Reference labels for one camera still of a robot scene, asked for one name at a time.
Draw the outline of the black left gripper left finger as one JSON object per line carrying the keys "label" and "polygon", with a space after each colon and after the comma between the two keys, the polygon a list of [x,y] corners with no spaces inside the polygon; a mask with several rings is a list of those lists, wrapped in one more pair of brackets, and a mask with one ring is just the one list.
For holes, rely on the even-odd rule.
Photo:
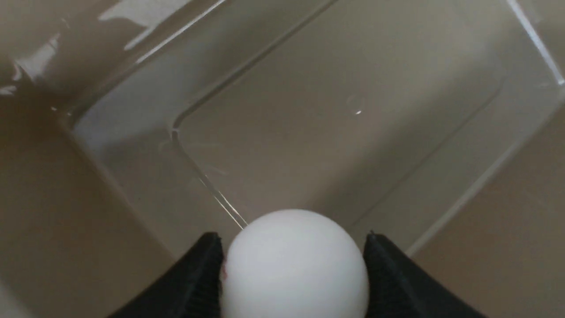
{"label": "black left gripper left finger", "polygon": [[219,318],[224,253],[218,233],[204,233],[151,286],[111,318]]}

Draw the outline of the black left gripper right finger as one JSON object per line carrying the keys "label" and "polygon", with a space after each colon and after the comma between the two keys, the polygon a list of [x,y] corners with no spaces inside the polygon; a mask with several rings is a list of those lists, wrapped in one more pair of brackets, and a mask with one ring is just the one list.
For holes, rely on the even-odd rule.
{"label": "black left gripper right finger", "polygon": [[404,254],[383,234],[367,234],[367,318],[484,318]]}

